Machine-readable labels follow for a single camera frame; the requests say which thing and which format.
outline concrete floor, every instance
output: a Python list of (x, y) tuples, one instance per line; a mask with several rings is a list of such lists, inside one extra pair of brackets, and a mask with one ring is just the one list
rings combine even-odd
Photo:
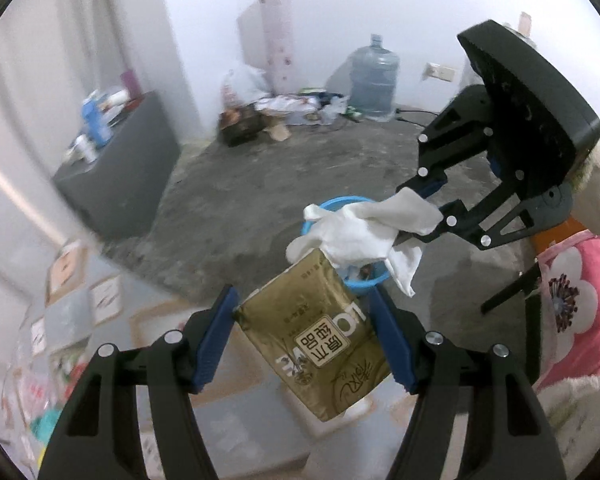
[[(348, 194), (383, 200), (412, 176), (420, 130), (397, 121), (343, 121), (295, 127), (280, 143), (262, 133), (234, 148), (213, 143), (196, 156), (185, 150), (152, 231), (111, 244), (106, 254), (196, 304), (211, 304), (225, 283), (246, 297), (288, 267), (285, 248), (299, 234), (305, 206)], [(438, 205), (461, 198), (472, 206), (497, 182), (481, 157), (448, 174), (449, 184), (432, 197)], [(480, 251), (443, 235), (427, 247), (414, 298), (392, 284), (388, 289), (398, 306), (457, 345), (484, 350), (503, 342), (523, 358), (522, 298), (484, 318), (478, 306), (531, 266), (533, 256), (526, 242)]]

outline wall outlet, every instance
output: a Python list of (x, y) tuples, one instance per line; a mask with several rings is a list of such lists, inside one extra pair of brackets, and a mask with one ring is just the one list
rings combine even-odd
[(449, 68), (448, 66), (441, 66), (436, 63), (427, 63), (425, 76), (442, 79), (442, 81), (453, 81), (456, 76), (456, 69)]

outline pink fabric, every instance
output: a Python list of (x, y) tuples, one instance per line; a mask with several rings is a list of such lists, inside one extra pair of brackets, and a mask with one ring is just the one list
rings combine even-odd
[(536, 385), (600, 375), (600, 238), (589, 231), (573, 235), (540, 254), (538, 263), (544, 373)]

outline blue plastic rim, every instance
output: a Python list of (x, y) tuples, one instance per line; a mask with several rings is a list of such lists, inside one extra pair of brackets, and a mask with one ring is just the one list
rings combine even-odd
[[(344, 205), (353, 204), (356, 202), (375, 202), (375, 200), (371, 200), (370, 198), (366, 198), (364, 196), (339, 196), (337, 198), (327, 200), (327, 202), (321, 203), (320, 207), (322, 209), (326, 209), (327, 211), (337, 211)], [(302, 224), (300, 234), (307, 234), (313, 224), (314, 222), (304, 222)], [(365, 280), (364, 282), (360, 282), (359, 280), (344, 280), (344, 284), (347, 285), (349, 287), (349, 290), (351, 290), (353, 293), (361, 296), (363, 294), (368, 293), (376, 285), (384, 282), (384, 280), (387, 280), (391, 276), (389, 274), (389, 271), (386, 270), (386, 266), (384, 265), (384, 263), (376, 262), (373, 265), (374, 275), (377, 276), (377, 278)]]

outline white plastic bag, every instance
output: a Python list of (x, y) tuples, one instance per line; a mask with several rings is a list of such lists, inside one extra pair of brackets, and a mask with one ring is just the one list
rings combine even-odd
[(264, 79), (264, 70), (244, 63), (236, 64), (222, 82), (222, 102), (224, 108), (241, 108), (269, 97), (270, 86)]

